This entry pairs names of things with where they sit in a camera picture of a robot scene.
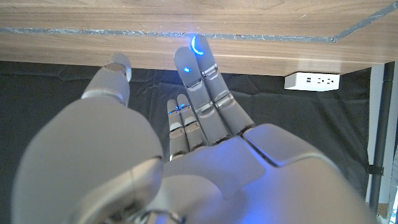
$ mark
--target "white plastic casing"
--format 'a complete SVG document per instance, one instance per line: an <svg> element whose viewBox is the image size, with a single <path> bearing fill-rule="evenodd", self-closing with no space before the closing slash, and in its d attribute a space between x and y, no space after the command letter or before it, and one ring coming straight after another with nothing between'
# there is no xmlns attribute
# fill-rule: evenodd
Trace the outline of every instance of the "white plastic casing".
<svg viewBox="0 0 398 224"><path fill-rule="evenodd" d="M286 90L329 91L337 90L340 75L296 72L285 77Z"/></svg>

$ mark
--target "black curtain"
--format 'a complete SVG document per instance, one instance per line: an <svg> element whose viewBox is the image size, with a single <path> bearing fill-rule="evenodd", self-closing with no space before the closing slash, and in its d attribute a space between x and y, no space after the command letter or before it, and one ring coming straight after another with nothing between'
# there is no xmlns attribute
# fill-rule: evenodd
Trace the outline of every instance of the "black curtain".
<svg viewBox="0 0 398 224"><path fill-rule="evenodd" d="M12 181L24 149L62 108L79 99L99 67L0 62L1 223L10 222ZM167 154L166 102L185 89L176 71L133 69L129 107L143 114ZM368 184L370 69L343 75L339 90L284 89L284 77L223 74L256 124L272 123L325 153L364 197Z"/></svg>

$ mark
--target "wooden table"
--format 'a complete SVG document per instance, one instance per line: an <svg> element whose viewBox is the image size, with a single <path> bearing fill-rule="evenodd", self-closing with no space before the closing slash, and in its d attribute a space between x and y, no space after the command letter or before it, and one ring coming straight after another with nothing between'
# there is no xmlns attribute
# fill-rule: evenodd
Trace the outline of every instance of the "wooden table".
<svg viewBox="0 0 398 224"><path fill-rule="evenodd" d="M2 0L0 60L174 70L193 34L222 72L344 74L398 60L398 1Z"/></svg>

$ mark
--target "robotic hand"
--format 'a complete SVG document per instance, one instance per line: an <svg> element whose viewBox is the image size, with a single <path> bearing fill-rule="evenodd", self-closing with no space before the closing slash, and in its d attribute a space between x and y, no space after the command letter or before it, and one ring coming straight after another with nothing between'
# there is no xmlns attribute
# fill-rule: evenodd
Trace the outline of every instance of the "robotic hand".
<svg viewBox="0 0 398 224"><path fill-rule="evenodd" d="M146 119L126 108L131 66L115 54L29 144L13 223L376 222L319 150L277 126L254 126L204 36L174 60L191 103L167 102L169 161Z"/></svg>

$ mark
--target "blue light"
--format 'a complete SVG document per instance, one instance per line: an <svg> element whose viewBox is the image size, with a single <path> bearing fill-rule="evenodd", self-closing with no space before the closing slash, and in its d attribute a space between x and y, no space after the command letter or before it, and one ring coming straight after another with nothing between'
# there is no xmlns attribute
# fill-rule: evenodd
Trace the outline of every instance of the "blue light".
<svg viewBox="0 0 398 224"><path fill-rule="evenodd" d="M194 36L194 37L192 38L192 41L191 41L192 50L193 50L196 54L198 54L198 55L203 55L203 52L200 52L200 51L198 51L198 50L195 48L195 38L196 38L196 36Z"/></svg>

